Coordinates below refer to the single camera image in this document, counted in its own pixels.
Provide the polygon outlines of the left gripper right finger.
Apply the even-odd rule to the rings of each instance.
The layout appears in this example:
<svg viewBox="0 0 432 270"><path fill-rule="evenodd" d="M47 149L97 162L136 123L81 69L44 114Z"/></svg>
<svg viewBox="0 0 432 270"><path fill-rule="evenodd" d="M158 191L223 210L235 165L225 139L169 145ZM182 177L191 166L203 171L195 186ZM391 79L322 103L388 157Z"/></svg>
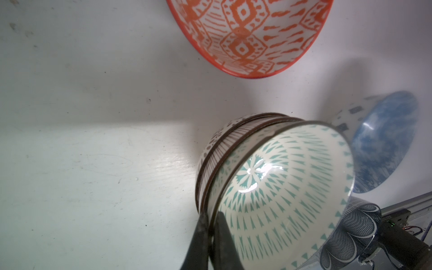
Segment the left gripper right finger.
<svg viewBox="0 0 432 270"><path fill-rule="evenodd" d="M243 270L225 215L219 211L213 230L210 258L215 270Z"/></svg>

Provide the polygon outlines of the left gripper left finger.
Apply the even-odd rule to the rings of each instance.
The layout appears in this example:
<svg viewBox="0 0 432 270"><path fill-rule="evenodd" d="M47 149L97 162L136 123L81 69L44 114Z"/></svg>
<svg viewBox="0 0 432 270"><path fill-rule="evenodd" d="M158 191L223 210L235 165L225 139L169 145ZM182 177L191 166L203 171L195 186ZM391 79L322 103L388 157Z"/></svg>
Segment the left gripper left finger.
<svg viewBox="0 0 432 270"><path fill-rule="evenodd" d="M199 216L193 237L180 270L207 270L209 259L209 219L205 212Z"/></svg>

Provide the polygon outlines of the green triangle patterned bowl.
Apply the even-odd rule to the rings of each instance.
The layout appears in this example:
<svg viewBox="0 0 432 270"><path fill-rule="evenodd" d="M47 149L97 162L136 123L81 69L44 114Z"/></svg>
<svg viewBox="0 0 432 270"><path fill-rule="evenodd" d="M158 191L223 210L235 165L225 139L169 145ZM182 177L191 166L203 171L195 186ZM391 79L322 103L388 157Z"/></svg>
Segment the green triangle patterned bowl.
<svg viewBox="0 0 432 270"><path fill-rule="evenodd" d="M253 133L218 170L207 212L222 212L246 270L295 270L327 242L354 185L346 138L321 121Z"/></svg>

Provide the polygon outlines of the pink striped bowl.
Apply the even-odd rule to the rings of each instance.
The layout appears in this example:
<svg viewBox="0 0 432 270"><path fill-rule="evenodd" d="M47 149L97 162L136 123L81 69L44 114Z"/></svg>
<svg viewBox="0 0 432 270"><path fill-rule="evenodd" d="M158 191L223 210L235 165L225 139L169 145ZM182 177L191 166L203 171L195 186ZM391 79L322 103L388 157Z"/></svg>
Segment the pink striped bowl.
<svg viewBox="0 0 432 270"><path fill-rule="evenodd" d="M301 118L297 117L271 117L271 118L261 118L252 120L248 123L245 123L243 126L238 127L232 133L230 133L212 152L209 163L204 169L203 173L203 182L201 184L201 195L200 199L201 207L200 213L203 209L208 206L208 196L209 190L212 187L213 181L216 177L216 172L221 168L223 162L227 160L230 154L232 154L240 144L246 141L253 133L263 129L264 127L268 127L271 124L281 123L284 119L287 119L291 122L301 121Z"/></svg>

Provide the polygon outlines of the dark navy flower bowl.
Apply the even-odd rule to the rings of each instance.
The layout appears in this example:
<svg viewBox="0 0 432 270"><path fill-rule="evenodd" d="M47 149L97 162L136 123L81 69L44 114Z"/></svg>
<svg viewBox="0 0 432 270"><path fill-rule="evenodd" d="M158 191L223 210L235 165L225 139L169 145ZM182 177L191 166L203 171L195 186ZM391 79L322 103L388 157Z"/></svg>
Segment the dark navy flower bowl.
<svg viewBox="0 0 432 270"><path fill-rule="evenodd" d="M381 222L378 205L351 197L336 230L321 249L324 270L340 270L359 258L370 245Z"/></svg>

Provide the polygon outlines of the blue damask patterned bowl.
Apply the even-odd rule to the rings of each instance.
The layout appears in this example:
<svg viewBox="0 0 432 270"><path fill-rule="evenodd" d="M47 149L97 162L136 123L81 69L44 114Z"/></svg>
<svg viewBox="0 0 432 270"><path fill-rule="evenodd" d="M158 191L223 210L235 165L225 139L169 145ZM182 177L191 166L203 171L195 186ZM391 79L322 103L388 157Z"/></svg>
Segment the blue damask patterned bowl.
<svg viewBox="0 0 432 270"><path fill-rule="evenodd" d="M415 95L397 91L360 99L330 120L353 151L355 193L372 191L397 169L414 140L418 118Z"/></svg>

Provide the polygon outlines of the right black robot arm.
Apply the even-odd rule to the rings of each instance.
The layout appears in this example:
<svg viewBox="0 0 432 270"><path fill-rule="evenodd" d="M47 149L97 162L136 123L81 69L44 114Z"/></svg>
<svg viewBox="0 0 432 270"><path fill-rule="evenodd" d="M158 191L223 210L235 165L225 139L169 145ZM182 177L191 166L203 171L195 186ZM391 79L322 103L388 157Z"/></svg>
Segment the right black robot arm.
<svg viewBox="0 0 432 270"><path fill-rule="evenodd" d="M406 229L411 212L396 210L382 217L370 245L359 256L360 263L372 263L372 255L381 249L385 255L394 258L401 266L397 270L430 270L432 268L432 247Z"/></svg>

